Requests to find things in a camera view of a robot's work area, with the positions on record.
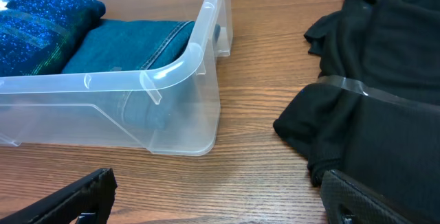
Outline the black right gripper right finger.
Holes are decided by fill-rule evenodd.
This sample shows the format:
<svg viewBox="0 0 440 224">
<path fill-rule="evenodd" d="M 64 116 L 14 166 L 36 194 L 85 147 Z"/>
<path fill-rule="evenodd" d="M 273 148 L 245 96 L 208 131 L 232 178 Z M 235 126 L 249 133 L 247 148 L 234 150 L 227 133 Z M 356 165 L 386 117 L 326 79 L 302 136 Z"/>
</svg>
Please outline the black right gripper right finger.
<svg viewBox="0 0 440 224">
<path fill-rule="evenodd" d="M 320 198 L 330 224 L 429 224 L 338 170 L 324 173 Z"/>
</svg>

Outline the sparkly blue garment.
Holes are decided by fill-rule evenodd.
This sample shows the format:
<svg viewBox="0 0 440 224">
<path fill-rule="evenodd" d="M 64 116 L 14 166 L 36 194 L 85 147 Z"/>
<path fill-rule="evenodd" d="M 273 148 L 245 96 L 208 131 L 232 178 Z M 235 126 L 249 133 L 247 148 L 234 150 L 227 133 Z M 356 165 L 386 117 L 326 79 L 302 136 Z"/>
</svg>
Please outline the sparkly blue garment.
<svg viewBox="0 0 440 224">
<path fill-rule="evenodd" d="M 96 0 L 1 0 L 1 76 L 60 73 L 105 11 Z"/>
</svg>

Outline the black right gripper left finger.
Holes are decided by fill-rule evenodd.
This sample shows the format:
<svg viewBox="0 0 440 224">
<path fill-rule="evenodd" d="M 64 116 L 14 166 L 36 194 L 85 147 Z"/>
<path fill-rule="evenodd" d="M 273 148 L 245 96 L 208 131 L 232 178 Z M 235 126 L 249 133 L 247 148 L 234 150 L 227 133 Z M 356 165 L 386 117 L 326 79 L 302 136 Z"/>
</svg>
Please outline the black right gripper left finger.
<svg viewBox="0 0 440 224">
<path fill-rule="evenodd" d="M 113 207 L 116 178 L 100 168 L 32 205 L 1 219 L 1 224 L 106 224 Z"/>
</svg>

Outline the blue denim jeans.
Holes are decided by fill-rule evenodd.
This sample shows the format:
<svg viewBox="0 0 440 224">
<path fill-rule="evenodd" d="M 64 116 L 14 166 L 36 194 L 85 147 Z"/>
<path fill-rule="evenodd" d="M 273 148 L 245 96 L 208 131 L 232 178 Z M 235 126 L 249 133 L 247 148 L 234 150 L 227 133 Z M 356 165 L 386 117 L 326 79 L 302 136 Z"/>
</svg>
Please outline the blue denim jeans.
<svg viewBox="0 0 440 224">
<path fill-rule="evenodd" d="M 159 69 L 177 60 L 188 44 L 193 21 L 102 19 L 90 30 L 63 68 L 65 74 Z M 171 111 L 192 94 L 187 82 L 165 93 L 159 104 L 144 91 L 109 93 L 98 106 L 132 128 L 164 129 Z"/>
</svg>

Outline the large black garment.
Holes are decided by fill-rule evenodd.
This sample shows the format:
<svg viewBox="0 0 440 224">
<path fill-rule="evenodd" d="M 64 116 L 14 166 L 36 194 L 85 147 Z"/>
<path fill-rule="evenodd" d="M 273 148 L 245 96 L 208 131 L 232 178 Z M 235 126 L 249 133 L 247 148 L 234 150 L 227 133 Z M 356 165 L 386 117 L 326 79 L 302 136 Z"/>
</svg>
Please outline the large black garment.
<svg viewBox="0 0 440 224">
<path fill-rule="evenodd" d="M 311 183 L 339 170 L 439 221 L 439 0 L 344 0 L 305 33 L 320 57 L 274 122 Z"/>
</svg>

